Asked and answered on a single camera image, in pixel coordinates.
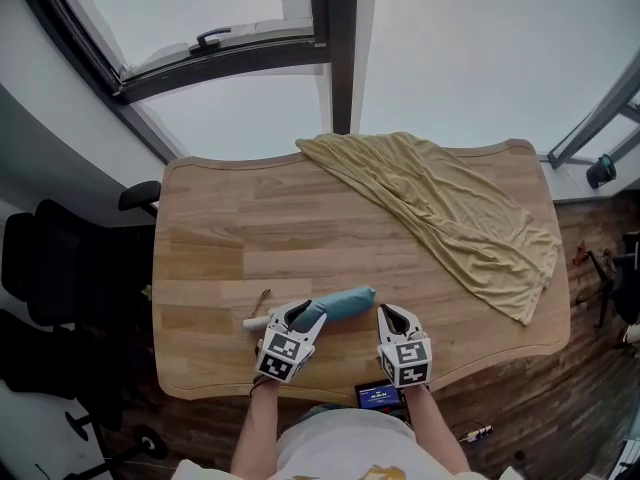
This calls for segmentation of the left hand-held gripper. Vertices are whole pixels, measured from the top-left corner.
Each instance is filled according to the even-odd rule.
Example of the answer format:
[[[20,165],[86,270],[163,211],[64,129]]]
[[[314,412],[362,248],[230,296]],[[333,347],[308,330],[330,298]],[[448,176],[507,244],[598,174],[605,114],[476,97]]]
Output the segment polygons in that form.
[[[308,363],[327,320],[324,312],[304,312],[311,302],[298,300],[270,310],[269,324],[259,343],[255,365],[258,375],[289,383]]]

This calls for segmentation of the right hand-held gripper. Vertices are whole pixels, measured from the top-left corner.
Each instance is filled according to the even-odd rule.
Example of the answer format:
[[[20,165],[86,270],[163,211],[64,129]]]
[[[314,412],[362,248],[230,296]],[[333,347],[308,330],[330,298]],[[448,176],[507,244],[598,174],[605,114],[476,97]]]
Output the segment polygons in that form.
[[[393,304],[381,304],[377,309],[377,347],[381,368],[395,388],[426,385],[432,373],[431,340],[422,332],[418,317]],[[393,338],[408,338],[391,343]]]

